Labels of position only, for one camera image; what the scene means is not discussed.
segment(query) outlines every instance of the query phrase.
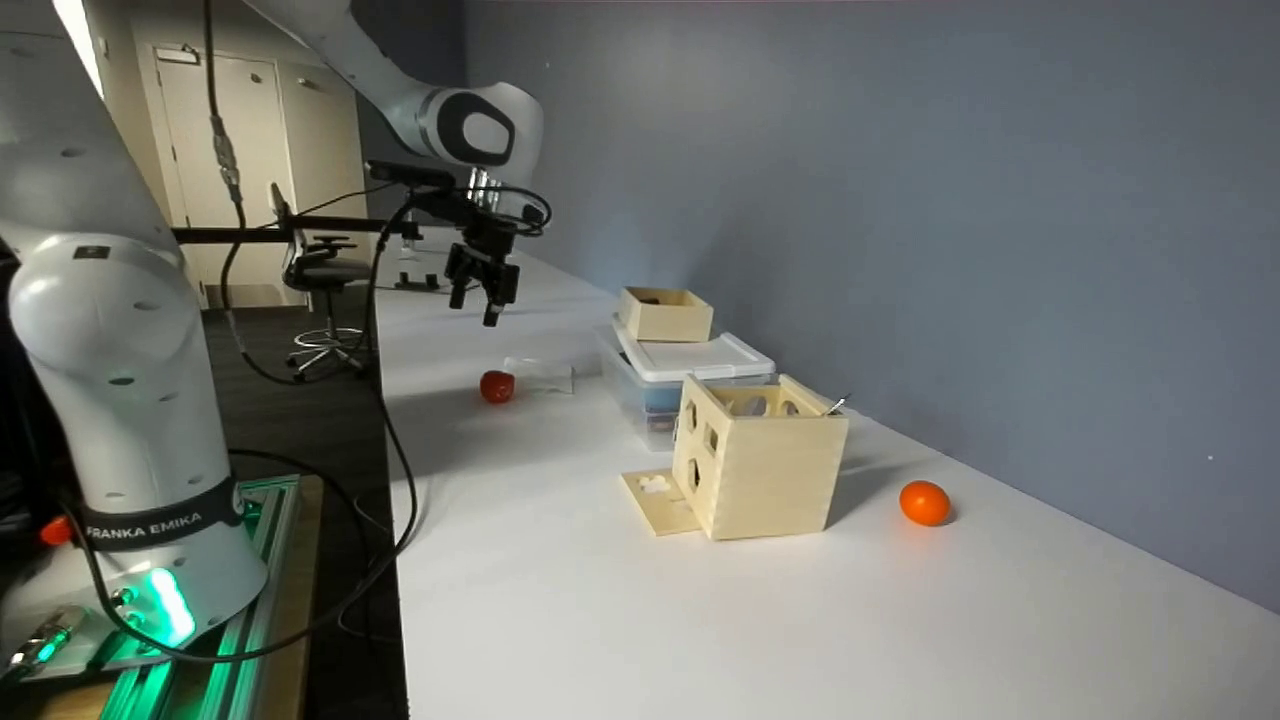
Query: cable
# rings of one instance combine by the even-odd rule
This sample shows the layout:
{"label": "cable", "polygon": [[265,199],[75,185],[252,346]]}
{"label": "cable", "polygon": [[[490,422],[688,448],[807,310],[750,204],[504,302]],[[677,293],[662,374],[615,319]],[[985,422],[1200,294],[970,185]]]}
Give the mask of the cable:
{"label": "cable", "polygon": [[[378,523],[361,495],[356,495],[356,511],[361,511],[363,523],[371,523],[378,536],[393,536],[393,523]],[[371,560],[367,560],[371,547],[367,547],[363,532],[361,532],[361,555],[363,555],[363,567],[371,567]],[[385,637],[367,626],[367,625],[371,625],[367,601],[371,601],[371,590],[361,597],[356,605],[343,605],[343,611],[332,620],[332,626],[343,632],[343,637],[356,637],[356,641],[385,644]]]}
{"label": "cable", "polygon": [[[243,219],[243,197],[240,197],[235,143],[232,143],[232,137],[225,133],[220,105],[217,105],[211,0],[202,0],[202,54],[208,54],[202,82],[208,82],[208,110],[211,110],[217,159],[220,159],[220,169],[225,169],[229,199],[232,199],[232,209],[235,209],[235,228],[247,228],[247,219]],[[395,228],[403,216],[406,216],[406,199],[403,199],[403,209],[378,228],[378,241],[374,241],[374,255],[371,255],[371,268],[367,268],[363,344],[367,344],[367,334],[371,334],[371,289],[374,289],[374,268],[378,268],[378,255],[385,255],[385,244],[386,244],[393,228]],[[235,306],[232,306],[232,279],[229,279],[229,275],[232,275],[232,262],[235,262],[235,255],[240,255],[240,244],[243,244],[243,241],[235,241],[235,244],[229,247],[225,268],[220,268],[220,299],[225,299],[225,317],[229,317],[232,341],[235,341],[235,346],[240,346],[240,359],[243,359],[256,374],[265,374],[265,381],[271,381],[271,384],[294,384],[294,381],[285,381],[285,374],[260,366],[256,356],[243,346],[243,334],[240,334],[240,322],[235,322]],[[106,590],[104,590],[104,575],[100,575],[95,550],[90,550],[87,541],[85,541],[85,547],[87,547],[87,567],[90,567],[95,597],[100,597],[104,611],[106,611],[128,637],[134,637],[134,641],[169,653],[170,658],[191,658],[191,665],[229,665],[229,658],[266,654],[266,653],[289,648],[289,644],[313,637],[315,626],[341,620],[361,597],[367,597],[367,590],[385,579],[385,570],[395,562],[395,555],[411,544],[411,536],[415,536],[415,529],[421,529],[415,473],[411,473],[411,465],[406,465],[406,453],[403,453],[403,443],[401,443],[401,432],[395,432],[393,413],[386,413],[386,403],[385,403],[378,393],[374,393],[374,409],[378,409],[385,432],[393,436],[395,459],[401,459],[403,480],[406,480],[406,523],[403,523],[403,532],[401,532],[395,541],[393,541],[393,532],[386,532],[393,547],[386,547],[385,562],[374,562],[374,567],[371,567],[332,611],[323,611],[315,625],[308,625],[303,632],[293,632],[293,637],[285,637],[285,641],[276,641],[276,644],[265,644],[265,648],[256,648],[256,653],[235,653],[235,654],[170,653],[170,648],[154,644],[152,637],[128,626],[128,625],[115,615],[115,609],[106,605]],[[343,499],[343,507],[346,507],[356,520],[367,523],[367,517],[361,511],[361,504],[356,504],[343,489],[341,489],[341,499]]]}
{"label": "cable", "polygon": [[540,211],[543,211],[540,219],[513,219],[513,216],[504,216],[504,225],[517,225],[521,234],[543,231],[543,228],[551,225],[551,216],[557,216],[551,199],[540,197],[540,192],[530,192],[530,186],[496,185],[496,186],[485,186],[485,197],[488,197],[488,192],[496,192],[496,197],[524,197],[524,199],[540,204]]}
{"label": "cable", "polygon": [[[243,231],[243,228],[247,228],[247,216],[243,216],[243,192],[240,192],[235,140],[229,137],[229,124],[225,124],[225,110],[220,110],[220,97],[217,97],[211,0],[202,0],[202,97],[208,97],[211,157],[217,157],[220,181],[225,181],[225,186],[229,186],[229,199],[232,199],[232,211],[235,211],[235,228]],[[232,302],[232,262],[235,262],[235,255],[240,255],[240,244],[243,244],[243,241],[235,234],[232,247],[229,247],[229,255],[225,255],[225,262],[220,262],[220,275],[217,275],[217,293],[220,293],[225,319],[229,319],[229,333],[232,333],[232,344],[235,344],[240,359],[243,359],[256,374],[265,374],[265,381],[271,381],[271,384],[320,384],[320,381],[341,374],[341,366],[329,372],[329,374],[276,374],[276,372],[266,372],[266,366],[247,351],[243,333],[240,333],[240,319],[235,319],[235,302]]]}
{"label": "cable", "polygon": [[329,197],[329,199],[320,199],[320,204],[313,204],[313,209],[299,209],[294,216],[313,216],[313,211],[323,211],[323,209],[332,209],[332,204],[341,204],[341,199],[374,197],[374,192],[386,192],[386,186],[395,186],[395,185],[350,186],[350,192]]}
{"label": "cable", "polygon": [[[363,334],[371,334],[371,322],[374,322],[374,268],[378,268],[378,259],[385,259],[385,250],[386,250],[386,241],[393,241],[393,228],[401,228],[401,219],[411,211],[411,192],[401,199],[401,209],[385,219],[385,228],[378,228],[378,234],[374,234],[374,247],[371,247],[371,262],[367,262],[367,285],[363,285]],[[406,453],[403,453],[403,443],[401,443],[401,432],[395,432],[395,420],[393,420],[393,413],[386,413],[386,401],[385,401],[385,393],[378,393],[378,372],[374,372],[374,413],[378,413],[378,420],[385,420],[385,432],[393,436],[393,453],[395,453],[395,459],[401,459],[401,467],[403,467],[403,485],[406,485],[406,523],[403,523],[403,532],[401,532],[401,541],[393,544],[393,555],[401,555],[406,544],[411,544],[411,536],[421,532],[421,520],[422,520],[422,511],[429,511],[429,499],[421,499],[421,491],[415,491],[415,473],[411,473],[411,465],[406,465]]]}
{"label": "cable", "polygon": [[[289,632],[289,637],[278,637],[278,641],[271,641],[271,644],[260,644],[260,648],[247,648],[247,653],[229,653],[229,654],[178,653],[178,648],[169,648],[169,644],[142,637],[141,626],[132,626],[132,625],[115,611],[112,590],[106,590],[106,579],[104,579],[104,567],[100,567],[100,555],[95,555],[95,544],[90,544],[90,536],[85,532],[85,520],[81,520],[75,504],[69,504],[69,520],[71,520],[71,529],[75,529],[75,536],[81,536],[85,562],[87,562],[87,575],[90,575],[90,590],[95,590],[104,615],[106,615],[124,637],[141,641],[142,648],[165,653],[165,658],[176,658],[176,665],[240,665],[240,658],[260,658],[260,654],[271,654],[271,653],[285,653],[285,648],[308,641],[308,637],[320,632],[323,625],[334,625],[356,601],[363,601],[363,597],[386,575],[386,567],[393,567],[395,555],[411,544],[411,536],[415,536],[415,529],[421,529],[421,520],[422,520],[422,517],[415,517],[415,511],[421,511],[415,476],[411,476],[411,465],[406,465],[406,457],[403,457],[401,432],[395,432],[385,401],[378,401],[378,414],[385,414],[385,429],[386,429],[393,448],[395,448],[395,457],[401,457],[401,467],[406,473],[406,495],[411,495],[411,504],[406,504],[406,507],[411,507],[411,511],[406,511],[406,523],[403,523],[401,541],[386,547],[386,555],[385,555],[341,605],[332,605],[332,609],[329,609],[323,615],[315,615],[308,626],[294,626],[294,632]],[[320,473],[315,465],[303,465],[303,459],[293,459],[293,457],[276,457],[276,453],[256,453],[256,448],[232,448],[232,457],[278,459],[278,465],[293,465],[293,467],[299,467],[299,473],[313,473],[315,480],[323,480],[323,485],[343,499],[343,507],[346,507],[356,520],[363,520],[363,511],[356,507],[350,491],[346,491],[334,476]]]}

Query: wooden box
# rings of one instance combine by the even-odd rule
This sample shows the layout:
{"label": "wooden box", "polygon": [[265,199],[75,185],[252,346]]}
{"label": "wooden box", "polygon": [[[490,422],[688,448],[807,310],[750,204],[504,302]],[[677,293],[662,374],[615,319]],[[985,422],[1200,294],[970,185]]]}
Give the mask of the wooden box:
{"label": "wooden box", "polygon": [[712,302],[685,289],[625,289],[620,327],[636,344],[698,344],[712,341]]}
{"label": "wooden box", "polygon": [[673,485],[712,541],[823,532],[849,414],[791,374],[685,381]]}

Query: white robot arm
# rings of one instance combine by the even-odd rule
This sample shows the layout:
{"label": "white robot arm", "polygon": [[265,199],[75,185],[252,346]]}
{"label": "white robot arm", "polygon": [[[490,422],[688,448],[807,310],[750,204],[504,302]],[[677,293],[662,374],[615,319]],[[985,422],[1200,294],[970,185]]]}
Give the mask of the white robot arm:
{"label": "white robot arm", "polygon": [[350,0],[247,0],[247,6],[332,62],[371,109],[378,109],[401,143],[415,157],[479,169],[496,185],[526,185],[543,140],[543,110],[524,87],[437,87],[403,74],[363,37]]}
{"label": "white robot arm", "polygon": [[[247,4],[367,97],[411,150],[485,172],[485,186],[526,185],[543,116],[521,87],[432,87],[403,74],[361,30],[346,0]],[[7,92],[11,105],[0,105],[0,157],[24,159],[0,169],[0,234],[19,234],[7,306],[64,422],[106,597],[141,632],[182,648],[252,605],[266,570],[235,520],[201,306],[170,234],[154,231],[159,211],[142,185],[118,172],[128,164],[95,172],[100,157],[118,150],[118,140],[104,133],[106,116],[90,109],[87,79],[69,79],[58,109],[15,100],[19,87],[58,87],[64,47],[46,47],[52,54],[28,50],[24,62],[0,67],[4,82],[24,74]],[[104,211],[64,211],[46,199],[69,204],[71,197],[81,209],[104,186],[118,197],[106,209],[141,211],[95,228]],[[456,197],[422,197],[422,209],[463,225],[463,271],[488,289],[490,302],[507,302],[517,275],[504,250],[513,231],[526,228],[526,209],[534,209],[526,192],[496,192],[496,204],[477,204],[469,186],[463,209]],[[4,597],[0,653],[28,641],[55,609],[100,611],[71,547]]]}
{"label": "white robot arm", "polygon": [[401,143],[422,159],[469,169],[469,186],[441,186],[441,175],[378,164],[374,175],[437,185],[415,209],[459,225],[463,244],[450,247],[443,275],[450,306],[477,279],[488,294],[485,322],[517,299],[521,268],[507,262],[517,234],[534,234],[551,209],[526,192],[543,140],[540,105],[517,82],[441,87],[401,71],[356,24],[350,0],[247,0],[265,19],[332,62],[378,116]]}

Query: gray wall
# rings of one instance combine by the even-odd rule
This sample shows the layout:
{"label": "gray wall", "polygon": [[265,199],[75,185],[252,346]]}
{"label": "gray wall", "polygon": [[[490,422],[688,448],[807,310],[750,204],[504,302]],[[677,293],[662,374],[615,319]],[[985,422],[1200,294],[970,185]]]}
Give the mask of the gray wall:
{"label": "gray wall", "polygon": [[540,250],[1280,611],[1280,4],[472,4]]}

